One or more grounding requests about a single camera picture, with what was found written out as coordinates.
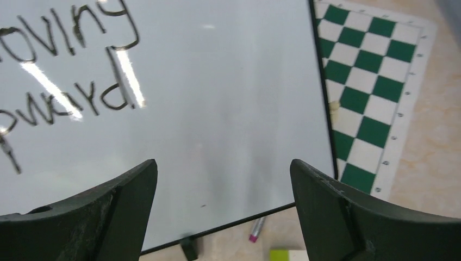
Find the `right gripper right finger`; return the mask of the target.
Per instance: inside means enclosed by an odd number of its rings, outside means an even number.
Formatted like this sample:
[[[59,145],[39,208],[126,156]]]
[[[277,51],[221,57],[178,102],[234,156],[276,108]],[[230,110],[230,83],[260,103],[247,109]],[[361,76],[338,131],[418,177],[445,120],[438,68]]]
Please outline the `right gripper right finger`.
[[[460,260],[460,219],[408,209],[290,164],[310,260]]]

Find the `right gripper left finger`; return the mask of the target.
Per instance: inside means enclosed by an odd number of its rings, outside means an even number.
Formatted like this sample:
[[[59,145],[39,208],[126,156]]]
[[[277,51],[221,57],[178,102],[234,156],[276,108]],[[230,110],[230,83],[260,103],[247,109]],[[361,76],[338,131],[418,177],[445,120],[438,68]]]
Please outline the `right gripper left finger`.
[[[64,200],[1,216],[1,260],[138,260],[157,178],[149,159]]]

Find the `white whiteboard black frame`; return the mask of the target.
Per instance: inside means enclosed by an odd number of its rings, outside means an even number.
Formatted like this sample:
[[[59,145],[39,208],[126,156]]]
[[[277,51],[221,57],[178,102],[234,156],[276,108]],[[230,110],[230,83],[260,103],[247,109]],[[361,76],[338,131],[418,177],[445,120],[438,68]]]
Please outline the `white whiteboard black frame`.
[[[143,250],[294,204],[289,167],[332,178],[313,1],[1,1],[1,214],[148,159]]]

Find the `white lego brick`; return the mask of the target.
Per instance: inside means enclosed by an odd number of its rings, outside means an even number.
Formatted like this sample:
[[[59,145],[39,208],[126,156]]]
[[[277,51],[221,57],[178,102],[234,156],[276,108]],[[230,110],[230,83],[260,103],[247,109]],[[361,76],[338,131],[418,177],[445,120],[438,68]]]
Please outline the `white lego brick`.
[[[306,250],[289,250],[288,261],[309,261]]]

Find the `green lego brick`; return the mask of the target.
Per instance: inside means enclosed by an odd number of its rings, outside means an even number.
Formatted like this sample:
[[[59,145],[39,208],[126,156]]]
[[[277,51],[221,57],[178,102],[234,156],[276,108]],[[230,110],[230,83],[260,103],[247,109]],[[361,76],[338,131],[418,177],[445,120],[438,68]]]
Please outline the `green lego brick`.
[[[289,261],[289,250],[271,249],[269,251],[269,261]]]

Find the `white chess pawn right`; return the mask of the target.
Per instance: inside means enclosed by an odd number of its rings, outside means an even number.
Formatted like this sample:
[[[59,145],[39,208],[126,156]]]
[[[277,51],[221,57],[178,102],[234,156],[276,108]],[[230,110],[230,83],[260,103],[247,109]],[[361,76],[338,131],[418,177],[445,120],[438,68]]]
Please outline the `white chess pawn right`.
[[[339,108],[340,108],[340,102],[339,101],[329,102],[329,111],[330,111],[331,114],[334,113],[335,111],[337,111]]]

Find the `green white chess mat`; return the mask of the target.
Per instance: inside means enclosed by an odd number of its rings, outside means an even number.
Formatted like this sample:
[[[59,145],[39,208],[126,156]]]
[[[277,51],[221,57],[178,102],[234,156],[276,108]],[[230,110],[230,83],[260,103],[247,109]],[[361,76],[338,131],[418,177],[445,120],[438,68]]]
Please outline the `green white chess mat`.
[[[435,41],[423,18],[316,1],[339,180],[387,200]]]

